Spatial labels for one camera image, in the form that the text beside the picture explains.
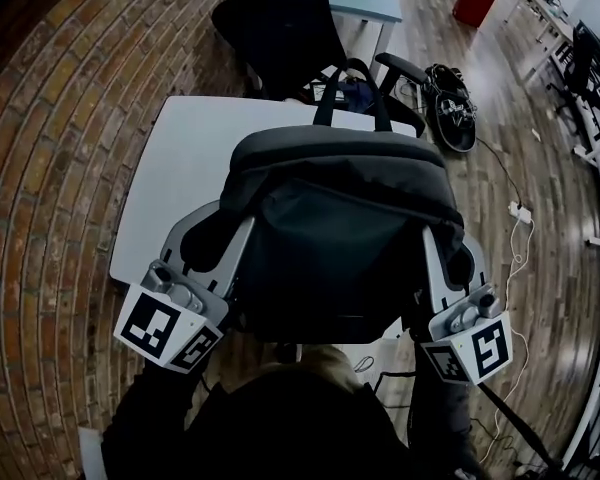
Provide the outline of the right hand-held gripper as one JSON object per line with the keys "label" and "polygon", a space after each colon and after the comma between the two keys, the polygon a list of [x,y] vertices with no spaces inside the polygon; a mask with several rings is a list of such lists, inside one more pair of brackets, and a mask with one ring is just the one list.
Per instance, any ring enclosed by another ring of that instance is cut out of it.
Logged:
{"label": "right hand-held gripper", "polygon": [[[428,226],[422,238],[432,311],[437,315],[429,323],[431,340],[421,347],[442,381],[478,385],[512,361],[510,314],[502,309],[493,287],[485,284],[486,261],[475,238],[465,235],[448,261],[448,284],[444,258]],[[469,295],[449,307],[460,289]]]}

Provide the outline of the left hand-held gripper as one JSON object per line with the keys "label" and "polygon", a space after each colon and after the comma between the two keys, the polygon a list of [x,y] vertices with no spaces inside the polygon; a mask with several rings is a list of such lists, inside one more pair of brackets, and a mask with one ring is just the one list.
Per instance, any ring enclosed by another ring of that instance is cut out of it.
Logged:
{"label": "left hand-held gripper", "polygon": [[[155,365],[192,372],[226,330],[230,292],[255,218],[238,221],[212,201],[174,224],[159,258],[125,296],[114,337]],[[214,270],[213,293],[182,273]]]}

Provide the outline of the dark grey backpack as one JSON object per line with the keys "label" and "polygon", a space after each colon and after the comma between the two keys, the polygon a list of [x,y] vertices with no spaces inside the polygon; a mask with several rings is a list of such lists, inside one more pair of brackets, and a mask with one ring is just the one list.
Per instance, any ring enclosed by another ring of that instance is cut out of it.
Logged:
{"label": "dark grey backpack", "polygon": [[332,123],[339,79],[309,125],[261,130],[234,149],[220,209],[254,226],[235,306],[267,342],[366,343],[408,313],[424,230],[444,259],[464,237],[443,156],[393,130],[379,91],[370,131]]}

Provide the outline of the person's left forearm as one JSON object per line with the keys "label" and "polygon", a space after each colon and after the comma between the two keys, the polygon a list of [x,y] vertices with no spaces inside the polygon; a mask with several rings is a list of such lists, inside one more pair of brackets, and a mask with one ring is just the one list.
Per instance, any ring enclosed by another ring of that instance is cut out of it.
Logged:
{"label": "person's left forearm", "polygon": [[108,480],[132,480],[165,471],[183,442],[184,419],[200,373],[162,368],[150,361],[122,397],[103,433],[101,452]]}

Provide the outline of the person's right forearm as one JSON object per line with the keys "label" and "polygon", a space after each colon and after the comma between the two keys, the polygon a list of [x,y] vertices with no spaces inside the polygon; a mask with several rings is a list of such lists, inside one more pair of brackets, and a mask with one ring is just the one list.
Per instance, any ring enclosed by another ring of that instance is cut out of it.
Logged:
{"label": "person's right forearm", "polygon": [[469,389],[443,382],[420,345],[411,396],[408,448],[419,480],[490,480],[471,442]]}

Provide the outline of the white side table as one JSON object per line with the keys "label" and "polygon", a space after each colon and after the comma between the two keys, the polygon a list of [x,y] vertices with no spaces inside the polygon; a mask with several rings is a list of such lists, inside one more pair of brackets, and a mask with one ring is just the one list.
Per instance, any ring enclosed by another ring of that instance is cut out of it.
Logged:
{"label": "white side table", "polygon": [[316,109],[300,103],[210,96],[167,99],[132,179],[109,273],[140,283],[163,257],[169,232],[184,217],[216,201],[235,147],[245,137],[310,125]]}

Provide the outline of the black bag on floor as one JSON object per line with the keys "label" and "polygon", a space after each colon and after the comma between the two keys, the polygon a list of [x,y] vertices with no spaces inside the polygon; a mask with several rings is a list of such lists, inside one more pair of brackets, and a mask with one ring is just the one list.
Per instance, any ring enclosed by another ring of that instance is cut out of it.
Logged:
{"label": "black bag on floor", "polygon": [[426,118],[435,138],[456,153],[470,152],[476,143],[477,107],[461,71],[436,63],[425,74]]}

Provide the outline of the person's dark top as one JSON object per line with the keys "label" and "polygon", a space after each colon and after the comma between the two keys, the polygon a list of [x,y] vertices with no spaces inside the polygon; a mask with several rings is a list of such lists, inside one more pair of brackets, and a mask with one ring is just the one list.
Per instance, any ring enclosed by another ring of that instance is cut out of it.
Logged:
{"label": "person's dark top", "polygon": [[331,345],[212,388],[165,471],[132,480],[419,480],[372,388]]}

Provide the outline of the blue cloth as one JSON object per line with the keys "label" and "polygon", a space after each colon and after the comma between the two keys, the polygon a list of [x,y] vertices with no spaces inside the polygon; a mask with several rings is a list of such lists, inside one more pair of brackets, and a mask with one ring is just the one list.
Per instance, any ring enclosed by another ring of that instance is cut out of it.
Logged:
{"label": "blue cloth", "polygon": [[340,107],[344,110],[365,114],[373,104],[373,92],[363,79],[346,78],[338,83],[338,89],[343,95]]}

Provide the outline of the black office chair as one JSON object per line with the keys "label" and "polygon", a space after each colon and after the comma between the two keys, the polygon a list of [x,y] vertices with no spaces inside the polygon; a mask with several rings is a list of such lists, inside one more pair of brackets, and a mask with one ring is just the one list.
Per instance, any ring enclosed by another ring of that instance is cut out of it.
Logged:
{"label": "black office chair", "polygon": [[418,137],[424,133],[426,124],[414,110],[380,89],[362,60],[346,56],[329,0],[224,0],[213,10],[212,23],[262,81],[268,99],[294,98],[333,67],[318,101],[315,124],[332,124],[339,78],[354,70],[368,89],[369,102],[361,112],[375,118],[377,131],[390,131],[389,122],[394,120],[412,126]]}
{"label": "black office chair", "polygon": [[547,89],[554,89],[563,99],[563,103],[555,108],[556,113],[565,107],[573,107],[577,97],[600,110],[599,94],[588,88],[596,41],[591,30],[580,21],[573,31],[572,59],[563,76],[564,88],[559,89],[553,83],[546,86]]}

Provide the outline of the white paper sheet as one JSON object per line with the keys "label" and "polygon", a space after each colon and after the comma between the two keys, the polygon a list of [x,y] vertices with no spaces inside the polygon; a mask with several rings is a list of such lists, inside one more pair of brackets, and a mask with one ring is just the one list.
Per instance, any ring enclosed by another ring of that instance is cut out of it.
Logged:
{"label": "white paper sheet", "polygon": [[101,434],[95,429],[79,427],[78,437],[85,480],[107,480]]}

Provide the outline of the white long desk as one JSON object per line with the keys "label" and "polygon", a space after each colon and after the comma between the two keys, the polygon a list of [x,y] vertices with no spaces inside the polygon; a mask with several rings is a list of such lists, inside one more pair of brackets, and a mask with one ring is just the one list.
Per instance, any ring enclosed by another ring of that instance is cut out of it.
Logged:
{"label": "white long desk", "polygon": [[519,77],[528,83],[551,55],[572,43],[580,23],[600,36],[600,0],[512,0],[503,25],[516,24],[534,49],[518,62]]}

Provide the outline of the red box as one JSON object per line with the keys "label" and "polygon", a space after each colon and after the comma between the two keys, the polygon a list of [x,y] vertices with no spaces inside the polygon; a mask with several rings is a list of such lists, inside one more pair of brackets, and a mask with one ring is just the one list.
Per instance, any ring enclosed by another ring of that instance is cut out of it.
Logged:
{"label": "red box", "polygon": [[460,23],[480,28],[496,0],[456,0],[452,16]]}

